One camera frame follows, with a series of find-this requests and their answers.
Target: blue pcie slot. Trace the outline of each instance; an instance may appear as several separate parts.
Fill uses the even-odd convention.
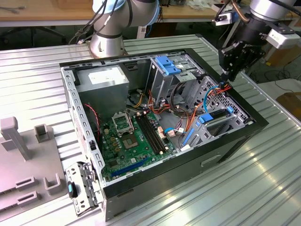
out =
[[[183,146],[185,146],[185,144],[187,143],[187,141],[189,140],[189,138],[191,137],[192,133],[194,132],[194,128],[192,128],[188,134],[188,136],[186,137],[186,139],[183,142]]]
[[[139,161],[139,162],[137,162],[137,163],[134,163],[133,165],[127,166],[127,167],[122,168],[122,169],[119,169],[119,170],[117,170],[117,171],[111,173],[111,176],[112,176],[112,177],[118,176],[118,175],[120,175],[120,174],[129,172],[129,171],[131,171],[131,170],[133,170],[133,169],[135,169],[135,168],[137,168],[137,167],[140,167],[140,166],[142,166],[142,165],[144,164],[144,162],[145,162],[147,159],[148,159],[148,157],[145,158],[145,159],[143,159],[142,161]]]

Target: red cable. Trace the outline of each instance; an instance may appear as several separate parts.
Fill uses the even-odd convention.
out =
[[[90,105],[84,104],[84,106],[87,106],[88,108],[90,108],[91,111],[94,113],[94,115],[96,117],[96,123],[97,123],[97,142],[99,142],[100,131],[99,131],[99,121],[98,121],[98,117],[97,117],[97,112]]]

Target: aluminum workbench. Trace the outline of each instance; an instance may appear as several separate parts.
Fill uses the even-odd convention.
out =
[[[195,35],[127,40],[125,47],[129,54],[194,48],[221,73],[215,49]],[[58,63],[90,58],[86,45],[0,52],[0,117],[15,116],[19,131],[51,125],[64,169],[83,156]],[[77,218],[65,195],[2,224],[300,225],[300,123],[245,75],[232,85],[269,125],[227,161],[107,223],[99,209]]]

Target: metal bracket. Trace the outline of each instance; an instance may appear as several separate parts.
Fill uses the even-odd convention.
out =
[[[73,198],[73,205],[77,216],[100,206],[103,211],[104,198],[99,181],[96,179],[95,171],[90,163],[77,162],[66,169],[68,181],[75,186],[76,197]]]

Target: gray robot arm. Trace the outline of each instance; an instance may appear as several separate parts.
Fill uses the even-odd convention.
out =
[[[94,0],[93,10],[97,12],[104,1]],[[117,4],[112,14],[113,4],[116,1]],[[116,1],[107,0],[104,15],[94,24],[90,50],[95,57],[113,57],[124,54],[122,30],[126,27],[151,25],[158,17],[158,0]]]
[[[214,19],[216,25],[230,24],[235,18],[241,18],[237,29],[229,42],[219,49],[220,66],[223,69],[222,79],[233,81],[243,69],[251,67],[265,52],[262,46],[269,42],[278,49],[292,48],[300,39],[294,30],[279,20],[291,11],[301,13],[292,5],[296,0],[252,0],[250,8],[241,12],[236,0],[232,3],[236,12],[220,13]]]

